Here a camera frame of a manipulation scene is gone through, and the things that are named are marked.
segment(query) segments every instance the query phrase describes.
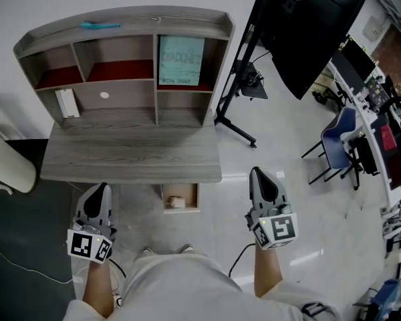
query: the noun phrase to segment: open drawer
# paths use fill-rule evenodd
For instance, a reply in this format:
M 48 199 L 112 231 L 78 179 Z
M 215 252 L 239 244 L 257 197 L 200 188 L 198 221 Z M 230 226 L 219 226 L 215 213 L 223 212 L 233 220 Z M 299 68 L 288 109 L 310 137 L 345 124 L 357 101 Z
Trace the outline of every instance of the open drawer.
M 181 197 L 186 207 L 175 208 L 171 205 L 172 197 Z M 199 184 L 163 185 L 162 200 L 165 213 L 190 213 L 199 211 Z

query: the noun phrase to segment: white floor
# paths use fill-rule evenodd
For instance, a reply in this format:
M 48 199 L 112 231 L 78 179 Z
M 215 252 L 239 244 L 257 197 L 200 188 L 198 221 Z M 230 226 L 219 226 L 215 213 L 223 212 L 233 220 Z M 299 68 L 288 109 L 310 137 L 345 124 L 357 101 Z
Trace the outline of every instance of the white floor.
M 258 47 L 253 58 L 265 50 Z M 227 273 L 253 235 L 244 215 L 251 208 L 247 174 L 254 166 L 273 173 L 283 171 L 300 238 L 278 249 L 285 279 L 299 282 L 327 296 L 351 320 L 351 305 L 364 295 L 384 270 L 385 245 L 379 208 L 385 204 L 380 176 L 361 177 L 358 191 L 351 178 L 336 176 L 309 186 L 308 180 L 326 168 L 317 149 L 302 154 L 319 141 L 335 114 L 318 104 L 310 93 L 297 100 L 281 81 L 271 56 L 255 62 L 265 76 L 268 100 L 235 98 L 227 118 L 257 138 L 256 150 L 223 125 L 217 138 L 223 181 L 201 185 L 200 213 L 164 215 L 162 202 L 150 186 L 121 186 L 118 240 L 113 258 L 128 270 L 145 245 L 160 253 L 193 244 L 215 258 Z M 233 278 L 253 275 L 253 248 L 247 250 Z M 82 285 L 75 284 L 80 297 Z

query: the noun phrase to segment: red shelf lining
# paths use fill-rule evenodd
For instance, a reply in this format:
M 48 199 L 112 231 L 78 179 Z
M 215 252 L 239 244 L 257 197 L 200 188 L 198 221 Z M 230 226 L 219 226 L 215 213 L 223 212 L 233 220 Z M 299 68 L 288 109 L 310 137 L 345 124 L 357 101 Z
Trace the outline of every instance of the red shelf lining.
M 153 79 L 153 60 L 95 63 L 87 82 Z
M 199 80 L 199 84 L 197 86 L 158 85 L 158 90 L 192 90 L 194 92 L 213 92 L 214 89 L 205 81 Z
M 82 77 L 77 66 L 46 70 L 35 89 L 65 86 L 82 83 Z

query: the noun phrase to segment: black computer equipment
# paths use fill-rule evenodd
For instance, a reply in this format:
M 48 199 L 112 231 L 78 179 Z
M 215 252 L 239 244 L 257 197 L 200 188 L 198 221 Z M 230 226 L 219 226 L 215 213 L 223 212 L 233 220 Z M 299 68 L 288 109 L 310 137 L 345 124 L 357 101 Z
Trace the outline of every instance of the black computer equipment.
M 368 79 L 376 67 L 369 55 L 352 38 L 349 38 L 345 44 L 342 54 L 348 59 L 363 81 Z
M 365 0 L 273 0 L 261 41 L 301 99 L 344 40 Z

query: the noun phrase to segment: black monitor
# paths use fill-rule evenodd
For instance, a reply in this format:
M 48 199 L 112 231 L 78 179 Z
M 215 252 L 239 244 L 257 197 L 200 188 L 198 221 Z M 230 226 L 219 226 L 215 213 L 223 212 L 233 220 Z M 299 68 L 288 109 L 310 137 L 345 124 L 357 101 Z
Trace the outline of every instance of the black monitor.
M 364 82 L 376 67 L 369 55 L 367 55 L 353 39 L 348 40 L 342 50 L 342 54 L 346 57 L 349 63 L 351 63 Z
M 261 41 L 299 100 L 344 40 L 365 0 L 273 0 Z

